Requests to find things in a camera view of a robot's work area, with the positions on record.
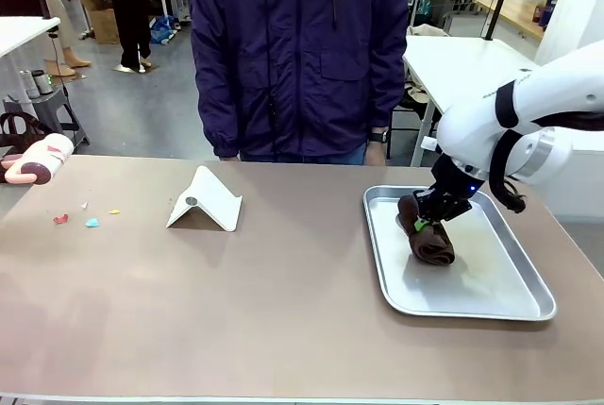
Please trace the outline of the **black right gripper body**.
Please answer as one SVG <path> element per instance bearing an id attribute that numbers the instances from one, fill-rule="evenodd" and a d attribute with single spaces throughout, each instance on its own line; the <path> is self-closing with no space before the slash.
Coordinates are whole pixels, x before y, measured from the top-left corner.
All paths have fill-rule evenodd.
<path id="1" fill-rule="evenodd" d="M 484 184 L 480 177 L 468 175 L 449 156 L 442 154 L 431 169 L 435 183 L 430 187 L 430 211 L 469 211 L 470 199 Z"/>

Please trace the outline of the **person left hand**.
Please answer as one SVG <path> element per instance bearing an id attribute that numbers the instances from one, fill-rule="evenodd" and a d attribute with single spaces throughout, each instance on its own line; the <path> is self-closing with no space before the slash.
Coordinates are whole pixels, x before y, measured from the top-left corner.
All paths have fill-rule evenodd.
<path id="1" fill-rule="evenodd" d="M 369 166 L 385 166 L 386 151 L 383 143 L 369 142 L 365 151 L 364 163 Z"/>

